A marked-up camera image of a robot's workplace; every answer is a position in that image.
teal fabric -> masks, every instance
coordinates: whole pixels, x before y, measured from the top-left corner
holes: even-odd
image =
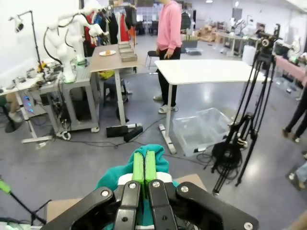
[[[108,187],[111,190],[115,190],[117,188],[118,180],[122,175],[133,173],[133,159],[134,153],[139,152],[144,157],[146,156],[147,151],[154,151],[155,152],[155,165],[157,172],[168,173],[168,161],[163,158],[164,148],[161,145],[146,145],[138,148],[133,152],[131,155],[127,165],[117,166],[114,168],[109,169],[106,174],[99,180],[97,187]],[[179,185],[178,182],[173,181],[175,187]],[[142,225],[149,226],[154,224],[153,217],[151,214],[151,208],[149,205],[148,200],[144,200],[144,211],[143,211],[143,219]],[[113,224],[108,225],[105,227],[106,230],[113,229]]]

plastic bin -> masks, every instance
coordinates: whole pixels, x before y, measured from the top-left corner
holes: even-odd
[[[223,140],[229,132],[231,120],[218,109],[211,108],[196,116],[173,119],[173,131],[186,156],[193,156],[195,149],[206,148]]]

pink tablecloth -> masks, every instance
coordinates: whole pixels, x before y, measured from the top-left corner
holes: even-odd
[[[288,60],[284,59],[282,56],[276,55],[276,67],[282,69],[285,72],[291,74],[297,80],[302,82],[302,85],[306,85],[307,76],[305,74],[305,69],[303,67],[296,66],[290,63]]]

cardboard box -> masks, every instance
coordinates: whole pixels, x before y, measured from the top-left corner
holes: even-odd
[[[197,174],[183,176],[178,179],[175,179],[175,181],[179,183],[192,182],[199,188],[202,188],[203,190],[207,191],[206,187],[204,186],[200,177]],[[47,205],[47,222],[50,222],[51,220],[59,216],[61,213],[65,212],[67,209],[78,203],[80,200],[81,198],[50,201]]]

lamp head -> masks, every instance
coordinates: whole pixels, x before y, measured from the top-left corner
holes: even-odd
[[[9,21],[11,21],[13,19],[14,19],[14,22],[15,22],[15,32],[18,33],[24,28],[23,21],[20,19],[20,17],[18,15],[16,15],[14,18],[11,17],[9,19]]]

